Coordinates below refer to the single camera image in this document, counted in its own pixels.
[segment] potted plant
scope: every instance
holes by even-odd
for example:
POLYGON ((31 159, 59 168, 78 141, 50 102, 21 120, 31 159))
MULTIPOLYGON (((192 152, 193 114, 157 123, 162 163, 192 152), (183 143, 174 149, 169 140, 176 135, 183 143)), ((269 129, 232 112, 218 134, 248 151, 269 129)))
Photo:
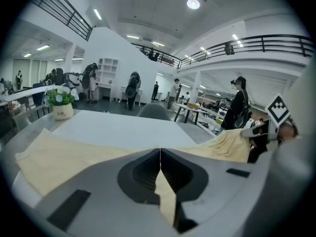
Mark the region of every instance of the potted plant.
POLYGON ((67 87, 59 87, 45 93, 44 103, 48 107, 53 106, 53 116, 55 120, 70 119, 74 115, 71 103, 79 100, 76 89, 70 91, 67 87))

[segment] staircase railing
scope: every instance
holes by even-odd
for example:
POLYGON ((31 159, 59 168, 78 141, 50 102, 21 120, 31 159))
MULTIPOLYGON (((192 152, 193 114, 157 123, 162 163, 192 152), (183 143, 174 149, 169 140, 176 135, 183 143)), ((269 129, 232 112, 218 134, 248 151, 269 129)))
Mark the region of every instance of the staircase railing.
POLYGON ((144 55, 146 55, 152 61, 164 63, 176 69, 180 67, 181 60, 175 56, 172 56, 171 54, 167 54, 165 52, 161 52, 157 49, 147 47, 144 45, 138 45, 138 44, 133 44, 133 45, 136 46, 136 48, 138 48, 144 55), (151 49, 153 49, 153 52, 154 52, 153 57, 150 56, 151 49))
POLYGON ((92 27, 68 0, 31 0, 31 2, 88 41, 92 27))
POLYGON ((261 35, 224 42, 181 60, 180 68, 194 62, 205 61, 221 55, 235 55, 243 52, 284 52, 311 57, 315 45, 311 38, 299 35, 261 35))

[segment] beige cloth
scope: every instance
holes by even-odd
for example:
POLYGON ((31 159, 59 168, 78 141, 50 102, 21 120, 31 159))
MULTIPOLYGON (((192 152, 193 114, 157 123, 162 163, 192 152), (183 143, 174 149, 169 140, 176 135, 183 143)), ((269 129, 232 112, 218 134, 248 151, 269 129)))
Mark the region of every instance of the beige cloth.
MULTIPOLYGON (((241 130, 223 131, 202 145, 175 149, 201 157, 247 162, 249 141, 241 138, 241 130)), ((28 183, 45 196, 93 164, 138 151, 69 141, 44 129, 26 151, 15 157, 28 183)), ((160 195, 160 211, 172 225, 176 197, 162 172, 158 174, 156 187, 155 193, 160 195)))

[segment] flower pot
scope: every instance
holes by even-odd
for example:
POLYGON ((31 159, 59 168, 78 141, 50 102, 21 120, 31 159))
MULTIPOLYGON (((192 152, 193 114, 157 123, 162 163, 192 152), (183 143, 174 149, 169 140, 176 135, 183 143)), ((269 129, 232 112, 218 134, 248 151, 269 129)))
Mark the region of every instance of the flower pot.
POLYGON ((53 116, 55 120, 70 119, 74 115, 74 109, 71 104, 53 106, 53 116))

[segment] white shirt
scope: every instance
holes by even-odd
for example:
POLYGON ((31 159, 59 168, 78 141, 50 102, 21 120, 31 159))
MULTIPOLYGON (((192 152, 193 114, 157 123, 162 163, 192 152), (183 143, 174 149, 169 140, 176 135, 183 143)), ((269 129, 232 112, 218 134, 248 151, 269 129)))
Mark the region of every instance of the white shirt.
POLYGON ((170 89, 170 97, 175 97, 177 95, 177 91, 178 91, 179 85, 178 84, 173 84, 171 89, 170 89))
POLYGON ((184 99, 185 99, 185 103, 187 103, 188 102, 188 99, 190 98, 190 95, 185 95, 184 96, 184 99))

